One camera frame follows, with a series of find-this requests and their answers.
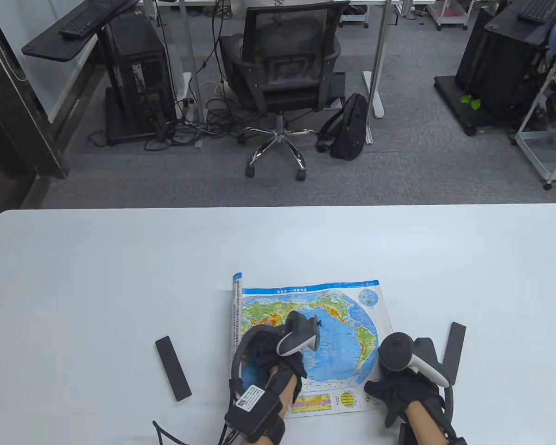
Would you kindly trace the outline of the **person's left hand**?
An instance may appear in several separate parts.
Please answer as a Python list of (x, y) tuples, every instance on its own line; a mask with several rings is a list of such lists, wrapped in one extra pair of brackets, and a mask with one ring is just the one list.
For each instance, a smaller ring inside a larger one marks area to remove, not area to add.
[(278, 375), (281, 375), (278, 379), (286, 383), (289, 383), (293, 377), (296, 379), (291, 397), (291, 403), (294, 403), (301, 392), (302, 379), (307, 378), (303, 354), (295, 352), (288, 356), (280, 356), (278, 343), (282, 337), (271, 326), (255, 326), (244, 335), (242, 341), (246, 339), (248, 340), (245, 353), (247, 361), (259, 369), (263, 376), (262, 382), (268, 388), (276, 386), (276, 383), (271, 381)]

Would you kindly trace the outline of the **person's right hand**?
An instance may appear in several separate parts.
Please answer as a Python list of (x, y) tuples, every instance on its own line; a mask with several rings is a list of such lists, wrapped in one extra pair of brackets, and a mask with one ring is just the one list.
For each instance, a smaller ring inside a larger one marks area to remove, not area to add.
[(408, 421), (405, 410), (413, 402), (421, 403), (439, 426), (444, 419), (445, 401), (438, 385), (428, 378), (409, 369), (390, 371), (382, 368), (379, 380), (369, 380), (364, 385), (365, 393), (378, 399), (387, 407), (385, 427), (390, 428), (397, 418)]

